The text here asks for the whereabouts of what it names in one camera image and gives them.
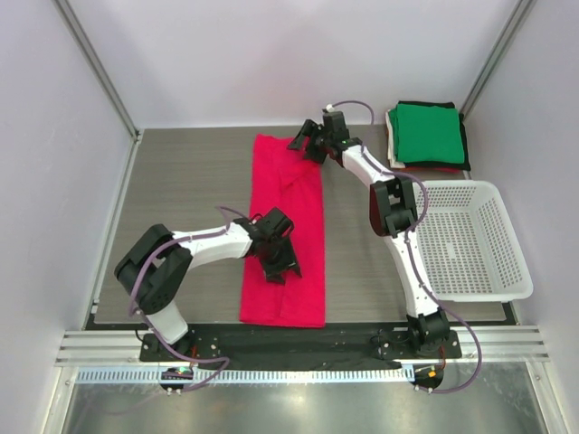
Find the white folded t shirt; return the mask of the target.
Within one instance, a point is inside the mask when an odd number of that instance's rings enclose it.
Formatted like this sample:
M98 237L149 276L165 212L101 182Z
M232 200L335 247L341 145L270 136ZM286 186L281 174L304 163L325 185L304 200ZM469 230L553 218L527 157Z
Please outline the white folded t shirt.
M384 118L388 138L387 158L389 165L393 169L405 169L405 164L400 162L397 157L397 146L399 144L397 108L389 109Z

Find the aluminium frame post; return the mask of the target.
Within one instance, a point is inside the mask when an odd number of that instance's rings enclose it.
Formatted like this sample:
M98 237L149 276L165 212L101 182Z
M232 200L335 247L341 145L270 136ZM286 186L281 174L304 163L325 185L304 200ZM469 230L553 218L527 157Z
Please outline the aluminium frame post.
M507 55L510 46L517 37L517 34L520 32L525 21L531 14L535 4L536 0L516 1L515 7L509 14L506 22L503 24L497 40L494 42L489 55L484 61L477 78L470 88L467 98L461 106L460 113L464 118L467 118L476 106L483 91L489 84L489 81L497 72L500 63Z
M60 14L65 26L69 30L73 40L76 42L82 56L88 63L122 125L128 131L132 141L137 142L139 138L139 130L129 115L125 104L100 60L97 51L91 43L90 37L84 30L78 15L71 6L71 3L67 0L53 0L52 4Z

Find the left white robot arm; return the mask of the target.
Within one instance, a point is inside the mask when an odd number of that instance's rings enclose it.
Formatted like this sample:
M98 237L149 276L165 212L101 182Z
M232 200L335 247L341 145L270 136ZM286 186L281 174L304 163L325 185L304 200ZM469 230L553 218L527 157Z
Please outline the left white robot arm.
M220 260L254 257L270 283L283 284L290 272L302 275L290 239L294 223L281 209L252 217L228 207L220 211L234 217L209 230L151 226L114 268L117 282L129 295L128 312L143 318L162 351L175 361L184 360L193 348L192 334L175 302L187 272Z

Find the white plastic basket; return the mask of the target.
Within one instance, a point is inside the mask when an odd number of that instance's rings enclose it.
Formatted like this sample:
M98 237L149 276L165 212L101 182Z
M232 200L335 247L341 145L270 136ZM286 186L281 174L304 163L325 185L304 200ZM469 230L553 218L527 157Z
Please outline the white plastic basket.
M489 182L424 183L414 187L417 210L427 209L417 240L431 289L453 302L507 303L532 295L534 285L498 188Z

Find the left aluminium frame post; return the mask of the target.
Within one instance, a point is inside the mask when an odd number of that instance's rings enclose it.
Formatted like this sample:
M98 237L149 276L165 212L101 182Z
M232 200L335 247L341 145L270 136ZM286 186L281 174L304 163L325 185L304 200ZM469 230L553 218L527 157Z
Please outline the left aluminium frame post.
M100 60L97 51L91 43L90 37L84 30L78 15L71 6L71 3L67 0L53 0L52 4L60 14L65 26L69 30L73 40L76 42L82 56L88 63L122 125L128 131L132 141L137 142L139 138L139 130L129 115L125 104Z

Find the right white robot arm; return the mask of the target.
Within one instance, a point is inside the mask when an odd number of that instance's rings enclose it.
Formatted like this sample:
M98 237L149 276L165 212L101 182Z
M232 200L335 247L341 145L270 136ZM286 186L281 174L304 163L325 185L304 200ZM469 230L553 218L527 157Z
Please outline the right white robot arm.
M402 283L409 349L422 358L438 352L450 339L451 329L429 289L419 252L416 229L425 210L417 209L413 179L386 168L360 138L351 137L341 111L326 110L320 123L306 119L288 148L318 164L332 159L367 188L370 226L384 240Z

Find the right aluminium frame post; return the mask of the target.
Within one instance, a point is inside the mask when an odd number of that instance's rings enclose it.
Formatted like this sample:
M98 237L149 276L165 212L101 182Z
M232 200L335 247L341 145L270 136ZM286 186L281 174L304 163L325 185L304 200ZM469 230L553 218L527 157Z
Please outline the right aluminium frame post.
M531 14L535 4L536 0L516 1L515 7L509 14L506 22L503 24L497 40L494 42L489 55L484 61L477 78L470 88L467 98L461 106L460 113L464 118L467 118L476 106L483 91L489 84L489 81L497 72L500 63L507 55L510 46L517 37L517 34L520 32L525 21Z

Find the red folded t shirt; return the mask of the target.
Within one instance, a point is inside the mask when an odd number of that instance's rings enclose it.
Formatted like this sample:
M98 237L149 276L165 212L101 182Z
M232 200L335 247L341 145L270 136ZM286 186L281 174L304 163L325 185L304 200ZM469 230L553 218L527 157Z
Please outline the red folded t shirt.
M445 174L459 174L460 169L447 168L447 167L421 167L421 166L406 166L404 169L400 169L405 172L435 172L435 173L445 173Z

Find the aluminium rail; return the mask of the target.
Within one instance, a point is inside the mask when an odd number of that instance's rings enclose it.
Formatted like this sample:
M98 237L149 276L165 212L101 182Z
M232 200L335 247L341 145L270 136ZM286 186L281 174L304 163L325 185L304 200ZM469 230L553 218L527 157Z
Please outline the aluminium rail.
M476 326L470 333L454 327L460 341L462 357L477 358L482 351L485 361L543 360L547 350L537 327L531 325ZM166 359L154 356L150 333L135 335L130 331L81 331L64 334L55 364L58 366L105 366L123 363L159 363Z

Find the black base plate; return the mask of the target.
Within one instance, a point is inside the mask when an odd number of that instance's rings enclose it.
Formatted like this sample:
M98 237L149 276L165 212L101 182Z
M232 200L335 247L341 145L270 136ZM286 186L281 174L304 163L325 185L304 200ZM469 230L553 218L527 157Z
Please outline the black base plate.
M227 368L237 371L365 371L462 357L455 332L443 344L417 349L401 323L329 323L317 329L196 324L175 349L196 359L225 356Z

